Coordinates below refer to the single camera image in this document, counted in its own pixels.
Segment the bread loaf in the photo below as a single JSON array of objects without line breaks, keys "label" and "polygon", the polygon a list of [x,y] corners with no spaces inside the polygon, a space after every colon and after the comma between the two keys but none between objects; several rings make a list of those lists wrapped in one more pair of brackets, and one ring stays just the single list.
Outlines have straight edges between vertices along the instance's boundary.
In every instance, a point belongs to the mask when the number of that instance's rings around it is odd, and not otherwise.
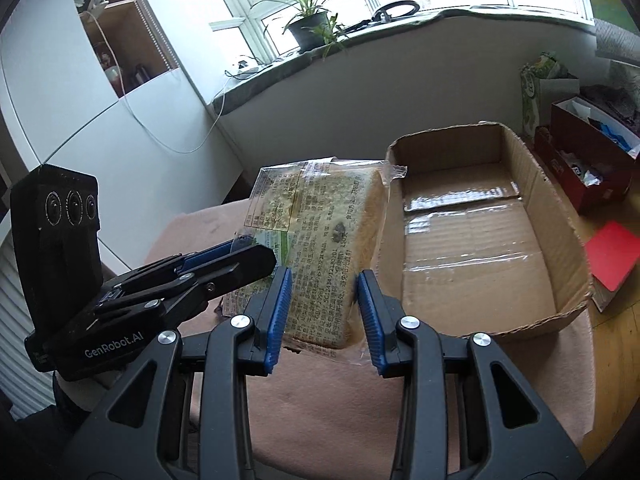
[{"label": "bread loaf", "polygon": [[386,160],[335,157],[259,170],[232,246],[268,247],[291,270],[288,348],[340,361],[363,356],[356,278],[375,267],[390,188],[407,172]]}]

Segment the cardboard box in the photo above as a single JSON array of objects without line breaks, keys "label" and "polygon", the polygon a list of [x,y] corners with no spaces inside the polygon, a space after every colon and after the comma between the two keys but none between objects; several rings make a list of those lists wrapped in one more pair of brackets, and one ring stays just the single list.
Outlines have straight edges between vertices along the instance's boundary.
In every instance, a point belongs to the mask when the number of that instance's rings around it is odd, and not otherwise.
[{"label": "cardboard box", "polygon": [[376,277],[439,333],[503,340],[562,330],[586,310],[584,246],[526,144],[498,122],[407,134],[387,149]]}]

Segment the red book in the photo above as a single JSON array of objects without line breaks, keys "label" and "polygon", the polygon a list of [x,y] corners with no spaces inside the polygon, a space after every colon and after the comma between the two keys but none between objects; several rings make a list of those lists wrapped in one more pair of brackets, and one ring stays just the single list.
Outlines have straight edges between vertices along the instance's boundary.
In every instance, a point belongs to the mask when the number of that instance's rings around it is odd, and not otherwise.
[{"label": "red book", "polygon": [[603,313],[639,259],[639,237],[616,221],[606,222],[586,243],[594,279],[593,302]]}]

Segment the potted plant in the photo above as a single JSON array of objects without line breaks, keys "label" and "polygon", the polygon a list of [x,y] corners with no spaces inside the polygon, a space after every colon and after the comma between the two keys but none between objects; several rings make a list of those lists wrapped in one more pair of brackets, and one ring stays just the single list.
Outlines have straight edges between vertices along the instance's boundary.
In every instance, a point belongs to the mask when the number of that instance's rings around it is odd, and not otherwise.
[{"label": "potted plant", "polygon": [[322,48],[322,56],[326,58],[335,48],[344,50],[341,40],[348,37],[347,28],[340,22],[338,14],[331,13],[326,7],[328,2],[329,0],[256,0],[250,8],[254,9],[263,3],[292,8],[294,14],[283,25],[283,30],[292,34],[300,53]]}]

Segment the red shoe box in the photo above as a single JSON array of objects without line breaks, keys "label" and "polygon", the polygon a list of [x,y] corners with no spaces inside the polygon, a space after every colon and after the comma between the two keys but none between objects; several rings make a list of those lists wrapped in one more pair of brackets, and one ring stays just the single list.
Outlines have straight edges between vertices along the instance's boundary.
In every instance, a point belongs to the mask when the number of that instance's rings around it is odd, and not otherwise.
[{"label": "red shoe box", "polygon": [[639,137],[580,96],[551,105],[534,148],[578,214],[624,200],[639,167]]}]

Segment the black scissors on sill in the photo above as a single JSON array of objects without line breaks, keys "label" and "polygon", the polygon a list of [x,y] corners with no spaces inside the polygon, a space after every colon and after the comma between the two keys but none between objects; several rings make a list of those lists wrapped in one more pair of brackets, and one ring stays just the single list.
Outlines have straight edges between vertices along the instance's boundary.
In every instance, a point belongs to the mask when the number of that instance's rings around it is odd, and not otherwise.
[{"label": "black scissors on sill", "polygon": [[359,32],[360,30],[378,26],[388,23],[393,23],[404,18],[410,18],[414,14],[417,14],[421,10],[420,4],[414,0],[398,0],[395,2],[387,3],[385,6],[380,6],[376,9],[373,15],[366,20],[348,26],[344,29],[345,34],[351,32]]}]

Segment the green paper bag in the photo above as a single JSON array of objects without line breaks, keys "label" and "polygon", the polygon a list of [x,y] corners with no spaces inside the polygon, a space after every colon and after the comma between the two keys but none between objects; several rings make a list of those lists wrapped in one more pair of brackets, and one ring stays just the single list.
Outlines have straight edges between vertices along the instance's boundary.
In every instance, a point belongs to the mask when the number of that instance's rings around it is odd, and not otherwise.
[{"label": "green paper bag", "polygon": [[520,73],[522,89],[522,128],[533,140],[539,126],[548,126],[551,105],[579,93],[579,79],[561,63],[553,52],[541,52]]}]

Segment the wooden wall shelf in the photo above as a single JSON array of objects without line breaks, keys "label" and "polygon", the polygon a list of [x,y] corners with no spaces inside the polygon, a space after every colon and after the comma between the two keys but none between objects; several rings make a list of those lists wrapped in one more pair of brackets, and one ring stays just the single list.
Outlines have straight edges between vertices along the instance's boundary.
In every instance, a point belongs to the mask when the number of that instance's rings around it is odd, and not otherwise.
[{"label": "wooden wall shelf", "polygon": [[82,26],[118,96],[178,67],[148,0],[74,0]]}]

